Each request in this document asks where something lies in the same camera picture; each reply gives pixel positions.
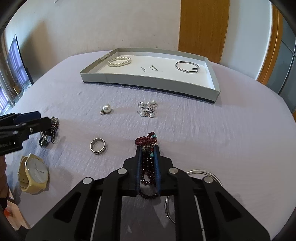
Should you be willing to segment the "cream yellow wristwatch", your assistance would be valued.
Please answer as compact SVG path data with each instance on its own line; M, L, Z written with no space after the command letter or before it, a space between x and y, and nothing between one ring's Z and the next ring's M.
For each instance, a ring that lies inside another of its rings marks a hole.
M44 161L30 153L22 156L18 168L18 183L22 192L38 194L46 189L49 171Z

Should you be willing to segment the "lavender bed sheet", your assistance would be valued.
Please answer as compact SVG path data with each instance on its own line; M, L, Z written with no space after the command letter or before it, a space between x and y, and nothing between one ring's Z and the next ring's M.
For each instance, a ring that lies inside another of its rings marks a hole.
M29 226L35 225L83 178L99 179L135 155L137 137L155 132L161 154L175 167L212 172L275 237L295 208L295 120L275 92L227 67L212 64L220 86L215 104L178 95L84 83L80 71L101 52L69 57L43 75L13 108L60 121L54 144L32 135L7 156L9 187ZM155 100L154 118L138 103ZM110 104L110 114L100 111ZM40 157L49 171L44 191L22 192L22 156Z

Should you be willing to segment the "silver open cuff bangle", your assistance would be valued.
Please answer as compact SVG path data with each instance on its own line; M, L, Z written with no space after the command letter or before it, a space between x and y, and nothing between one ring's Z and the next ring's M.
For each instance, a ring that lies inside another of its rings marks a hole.
M175 68L178 71L189 74L195 74L200 71L200 66L190 61L178 61L175 63Z

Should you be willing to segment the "grey cardboard tray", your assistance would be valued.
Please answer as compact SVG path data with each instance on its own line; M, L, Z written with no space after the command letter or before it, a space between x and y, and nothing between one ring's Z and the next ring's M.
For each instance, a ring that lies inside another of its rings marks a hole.
M178 61L200 66L195 74L175 68ZM208 58L191 53L149 49L114 49L80 72L84 82L117 84L181 94L214 103L220 87Z

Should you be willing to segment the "single pearl pendant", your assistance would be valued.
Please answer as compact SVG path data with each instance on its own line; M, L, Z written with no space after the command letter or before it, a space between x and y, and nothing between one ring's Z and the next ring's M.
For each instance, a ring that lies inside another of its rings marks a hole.
M105 114L110 114L112 111L112 107L110 104L106 104L102 107L100 114L105 115Z

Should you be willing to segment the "purple window curtain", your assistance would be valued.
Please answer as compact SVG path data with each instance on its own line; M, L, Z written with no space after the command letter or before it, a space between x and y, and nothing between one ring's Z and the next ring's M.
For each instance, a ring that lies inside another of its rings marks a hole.
M14 36L7 53L1 47L1 114L12 108L33 83Z

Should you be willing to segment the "orange wooden door frame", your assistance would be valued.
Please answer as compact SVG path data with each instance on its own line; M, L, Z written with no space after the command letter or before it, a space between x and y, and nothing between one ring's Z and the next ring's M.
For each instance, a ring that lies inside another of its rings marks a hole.
M220 63L229 11L229 0L181 0L178 50Z

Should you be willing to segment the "large thin silver bangle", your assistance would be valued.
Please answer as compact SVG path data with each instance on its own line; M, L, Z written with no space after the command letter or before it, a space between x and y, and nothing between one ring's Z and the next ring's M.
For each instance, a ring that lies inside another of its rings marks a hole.
M200 174L204 175L207 179L212 179L213 181L220 184L223 187L222 182L211 172L194 169L188 172L181 171L177 168L170 168L169 175L174 179L174 187L176 191L174 192L175 196L175 221L171 218L168 208L168 198L165 201L165 211L166 215L175 225L181 224L192 211L195 214L198 214L198 208L196 204L196 198L194 194L194 182L190 179L190 175Z

